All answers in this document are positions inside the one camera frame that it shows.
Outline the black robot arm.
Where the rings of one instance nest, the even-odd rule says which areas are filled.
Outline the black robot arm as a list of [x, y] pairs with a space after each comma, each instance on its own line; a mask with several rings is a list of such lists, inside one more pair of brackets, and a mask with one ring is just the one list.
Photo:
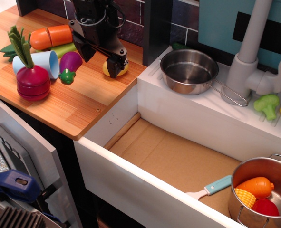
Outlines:
[[74, 19], [69, 22], [73, 42], [88, 62], [98, 51], [107, 57], [107, 70], [116, 78], [128, 64], [127, 50], [118, 38], [126, 17], [112, 0], [74, 0]]

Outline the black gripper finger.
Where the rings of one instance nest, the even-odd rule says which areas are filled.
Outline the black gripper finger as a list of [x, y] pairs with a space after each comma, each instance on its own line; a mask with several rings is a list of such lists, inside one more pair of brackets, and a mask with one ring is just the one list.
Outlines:
[[93, 49], [89, 43], [75, 35], [73, 36], [73, 42], [77, 51], [85, 62], [88, 62], [96, 53], [96, 50]]
[[118, 73], [125, 68], [127, 64], [127, 58], [125, 55], [117, 56], [111, 55], [107, 59], [107, 69], [111, 78], [116, 78]]

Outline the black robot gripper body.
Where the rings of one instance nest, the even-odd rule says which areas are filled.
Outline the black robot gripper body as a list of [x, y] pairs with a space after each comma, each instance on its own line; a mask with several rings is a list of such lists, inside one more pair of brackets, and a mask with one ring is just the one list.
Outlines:
[[127, 55], [118, 30], [126, 16], [113, 0], [74, 0], [74, 19], [69, 22], [73, 35], [86, 41], [106, 57]]

